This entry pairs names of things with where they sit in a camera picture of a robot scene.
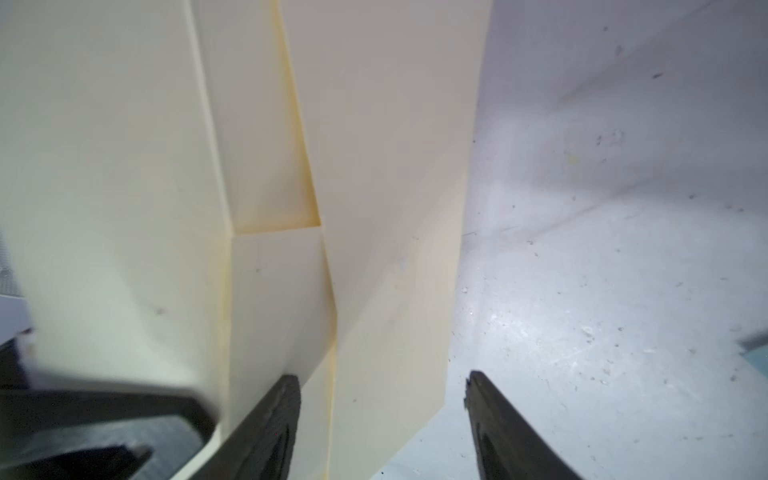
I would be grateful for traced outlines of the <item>light teal envelope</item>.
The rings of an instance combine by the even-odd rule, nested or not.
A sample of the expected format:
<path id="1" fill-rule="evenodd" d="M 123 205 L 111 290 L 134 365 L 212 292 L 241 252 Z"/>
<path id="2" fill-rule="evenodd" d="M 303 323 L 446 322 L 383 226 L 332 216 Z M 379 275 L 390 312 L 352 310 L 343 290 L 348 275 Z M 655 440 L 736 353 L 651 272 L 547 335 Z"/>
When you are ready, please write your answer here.
<path id="1" fill-rule="evenodd" d="M 766 331 L 742 339 L 742 357 L 765 378 L 768 377 L 768 334 Z"/>

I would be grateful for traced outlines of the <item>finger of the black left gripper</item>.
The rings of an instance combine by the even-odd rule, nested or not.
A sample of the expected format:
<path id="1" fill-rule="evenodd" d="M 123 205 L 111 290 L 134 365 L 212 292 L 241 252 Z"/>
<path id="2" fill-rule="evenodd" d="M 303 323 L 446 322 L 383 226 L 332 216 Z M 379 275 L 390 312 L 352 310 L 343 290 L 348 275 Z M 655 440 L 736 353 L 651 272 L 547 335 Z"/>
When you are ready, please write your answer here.
<path id="1" fill-rule="evenodd" d="M 15 341 L 1 346 L 4 479 L 170 479 L 214 431 L 189 397 L 33 389 Z"/>

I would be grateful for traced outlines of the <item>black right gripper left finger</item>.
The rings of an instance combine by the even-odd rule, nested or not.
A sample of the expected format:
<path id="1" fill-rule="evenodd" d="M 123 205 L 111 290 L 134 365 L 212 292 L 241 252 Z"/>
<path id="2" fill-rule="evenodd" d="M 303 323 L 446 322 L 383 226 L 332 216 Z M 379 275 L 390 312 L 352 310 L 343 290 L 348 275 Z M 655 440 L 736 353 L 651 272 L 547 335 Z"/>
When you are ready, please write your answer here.
<path id="1" fill-rule="evenodd" d="M 282 376 L 192 477 L 286 480 L 296 443 L 300 408 L 298 377 Z"/>

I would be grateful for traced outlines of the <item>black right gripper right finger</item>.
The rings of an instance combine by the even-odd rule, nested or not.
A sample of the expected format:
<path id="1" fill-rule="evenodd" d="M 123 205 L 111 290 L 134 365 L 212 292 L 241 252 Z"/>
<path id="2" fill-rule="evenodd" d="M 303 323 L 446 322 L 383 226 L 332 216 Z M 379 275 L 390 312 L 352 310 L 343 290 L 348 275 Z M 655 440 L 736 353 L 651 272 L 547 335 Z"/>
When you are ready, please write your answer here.
<path id="1" fill-rule="evenodd" d="M 467 378 L 464 406 L 482 479 L 579 478 L 483 372 Z"/>

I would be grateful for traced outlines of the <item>pale yellow envelope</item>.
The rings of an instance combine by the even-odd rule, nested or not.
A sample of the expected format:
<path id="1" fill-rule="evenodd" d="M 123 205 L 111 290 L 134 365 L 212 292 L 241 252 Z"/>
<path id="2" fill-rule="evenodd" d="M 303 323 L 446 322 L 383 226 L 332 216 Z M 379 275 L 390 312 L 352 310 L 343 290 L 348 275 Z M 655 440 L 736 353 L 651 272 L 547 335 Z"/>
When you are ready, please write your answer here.
<path id="1" fill-rule="evenodd" d="M 443 403 L 491 9 L 3 2 L 32 384 L 191 396 L 200 466 L 293 374 L 291 477 L 372 477 Z"/>

